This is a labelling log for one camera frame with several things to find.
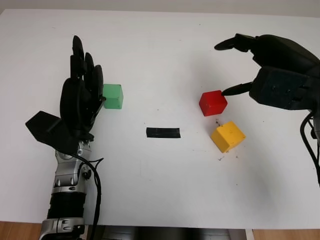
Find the wire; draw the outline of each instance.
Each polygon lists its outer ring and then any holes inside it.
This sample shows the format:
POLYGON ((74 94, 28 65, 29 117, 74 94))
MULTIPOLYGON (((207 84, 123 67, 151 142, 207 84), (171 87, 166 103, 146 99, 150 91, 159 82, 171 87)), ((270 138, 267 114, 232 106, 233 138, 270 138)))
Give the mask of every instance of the wire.
POLYGON ((308 150, 312 160, 313 160, 313 163, 314 163, 314 166, 315 166, 315 170, 316 170, 316 175, 317 175, 317 179, 318 179, 318 183, 319 183, 319 186, 320 186, 320 166, 319 166, 319 144, 317 145, 317 157, 315 156, 315 153, 313 152, 308 140, 307 140, 307 137, 306 137, 306 133, 305 133, 305 128, 306 128, 306 125, 307 125, 307 122, 313 117, 314 113, 313 112, 310 112, 302 121, 301 123, 301 126, 300 126, 300 134, 301 134, 301 137, 302 137, 302 141, 306 147, 306 149, 308 150))
MULTIPOLYGON (((93 166, 91 164, 90 161, 88 161, 87 159, 85 159, 82 156, 76 155, 76 154, 68 154, 76 159, 79 159, 80 161, 82 161, 84 164, 88 165, 89 168, 91 168, 91 170, 93 171, 93 177, 94 177, 94 182, 96 185, 96 203, 95 203, 95 210, 94 210, 94 217, 93 217, 93 224, 92 224, 92 232, 90 235, 90 239, 89 240, 94 240, 95 237, 95 232, 96 232, 96 228, 97 228, 97 224, 98 224, 98 220, 99 220, 99 215, 100 215, 100 204, 101 204, 101 181, 100 181, 100 177, 99 174, 97 172, 97 165, 93 166)), ((96 161, 92 161, 92 162, 98 162, 100 163, 103 160, 103 158, 100 158, 96 161)))

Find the white tabletop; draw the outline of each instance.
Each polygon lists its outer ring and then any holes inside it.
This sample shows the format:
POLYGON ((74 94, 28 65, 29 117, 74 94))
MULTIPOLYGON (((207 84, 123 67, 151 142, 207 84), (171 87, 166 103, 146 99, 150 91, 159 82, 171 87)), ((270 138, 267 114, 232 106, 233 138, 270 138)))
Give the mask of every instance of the white tabletop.
MULTIPOLYGON (((215 51, 235 33, 290 38, 320 57, 320 19, 235 14, 5 10, 0 16, 0 221, 45 219, 54 150, 25 122, 59 116, 73 35, 121 84, 122 110, 102 109, 92 160, 104 157, 99 224, 199 228, 320 228, 320 189, 299 127, 307 111, 227 98, 204 117, 203 92, 249 82, 250 53, 215 51), (222 154, 210 139, 234 121, 247 138, 222 154), (181 139, 146 138, 146 127, 180 128, 181 139)), ((85 206, 92 223, 96 190, 85 206)))

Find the robotic hand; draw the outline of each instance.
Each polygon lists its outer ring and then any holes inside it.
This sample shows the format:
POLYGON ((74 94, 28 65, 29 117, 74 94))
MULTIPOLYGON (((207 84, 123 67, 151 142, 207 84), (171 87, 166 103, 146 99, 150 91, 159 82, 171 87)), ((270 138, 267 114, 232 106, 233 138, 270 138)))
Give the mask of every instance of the robotic hand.
POLYGON ((70 57, 70 78, 62 88, 60 116, 40 111, 26 126, 35 139, 55 149, 57 169, 47 219, 42 222, 40 240, 80 240, 85 230, 86 181, 92 172, 97 198, 90 240, 94 239, 101 203, 101 182, 97 165, 103 158, 88 161, 94 136, 90 134, 104 101, 103 74, 74 36, 70 57))
POLYGON ((250 50, 253 60, 261 66, 252 82, 230 87, 222 95, 249 92, 250 97, 259 104, 286 110, 310 111, 301 123, 300 133, 314 162, 320 185, 320 60, 298 43, 274 35, 252 37, 237 33, 214 48, 235 48, 241 52, 250 50), (311 136, 317 139, 317 157, 305 135, 308 122, 312 127, 311 136))

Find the block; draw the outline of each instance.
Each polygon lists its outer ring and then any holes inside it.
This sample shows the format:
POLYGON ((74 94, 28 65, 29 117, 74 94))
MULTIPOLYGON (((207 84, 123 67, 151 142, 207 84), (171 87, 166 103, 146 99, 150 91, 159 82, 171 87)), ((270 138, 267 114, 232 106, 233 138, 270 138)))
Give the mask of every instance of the block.
POLYGON ((234 148, 245 138, 246 136, 244 133, 234 124, 233 121, 217 127, 211 135, 211 139, 222 153, 234 148))
POLYGON ((228 102, 224 96, 221 95, 221 91, 209 91, 204 92, 200 98, 200 108, 203 112, 203 115, 211 116, 216 114, 221 114, 228 102))
POLYGON ((122 109, 124 94, 120 84, 103 84, 103 96, 106 98, 104 108, 122 109))

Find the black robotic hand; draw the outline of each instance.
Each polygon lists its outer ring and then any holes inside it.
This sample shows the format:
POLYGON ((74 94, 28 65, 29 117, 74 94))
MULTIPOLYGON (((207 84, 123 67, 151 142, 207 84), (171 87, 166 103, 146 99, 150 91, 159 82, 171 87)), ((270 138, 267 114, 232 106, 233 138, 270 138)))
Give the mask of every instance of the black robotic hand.
POLYGON ((224 96, 249 92, 260 104, 287 110, 316 110, 320 97, 320 60, 298 43, 279 36, 236 34, 214 47, 253 53, 261 69, 253 82, 223 91, 224 96))

